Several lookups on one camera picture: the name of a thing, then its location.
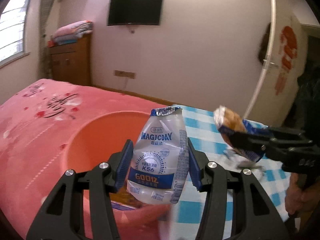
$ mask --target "blue label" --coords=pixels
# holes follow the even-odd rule
[[[117,203],[114,201],[111,201],[111,206],[113,209],[121,210],[121,211],[127,211],[127,210],[135,210],[134,207],[130,207],[121,203]]]
[[[130,167],[128,180],[147,187],[167,189],[171,188],[173,176],[174,173],[166,175],[150,174]]]
[[[255,128],[250,124],[248,120],[242,120],[242,123],[246,128],[247,132],[250,134],[273,136],[272,132],[270,132],[267,128]]]

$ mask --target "door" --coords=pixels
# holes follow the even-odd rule
[[[281,126],[298,91],[308,38],[285,0],[271,0],[271,7],[267,54],[244,118]]]

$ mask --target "silver screw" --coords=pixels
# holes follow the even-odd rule
[[[74,173],[73,170],[67,170],[65,174],[66,174],[67,176],[71,176],[73,173]]]
[[[106,169],[109,167],[109,164],[108,163],[100,163],[99,167],[100,167],[100,169]]]
[[[215,162],[208,162],[208,166],[210,168],[215,168],[215,167],[217,167],[217,164]]]
[[[249,169],[244,169],[243,170],[243,173],[245,174],[245,175],[251,175],[251,170],[249,170]]]

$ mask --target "wooden dresser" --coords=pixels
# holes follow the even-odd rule
[[[91,34],[85,34],[76,43],[49,48],[54,80],[91,86],[90,41]]]

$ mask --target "table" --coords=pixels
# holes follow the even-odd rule
[[[206,153],[210,161],[217,162],[226,170],[240,172],[240,169],[237,169],[236,165],[224,154],[228,150],[228,145],[214,124],[213,112],[189,106],[175,106],[180,106],[183,109],[182,115],[187,135],[195,149]],[[250,123],[257,128],[265,127],[261,123],[253,121]],[[238,162],[241,159],[241,156],[236,157]],[[281,162],[266,157],[263,157],[258,164],[265,169],[259,181],[276,206],[281,218],[285,221],[288,214],[285,210],[284,198],[285,191],[289,186],[290,173],[281,170]],[[206,192],[198,192],[188,175],[179,202],[172,207],[170,214],[160,219],[159,228],[160,232],[163,232],[161,238],[163,240],[194,240],[201,221],[205,198]],[[232,207],[232,195],[228,194],[224,239],[230,237],[231,234]]]

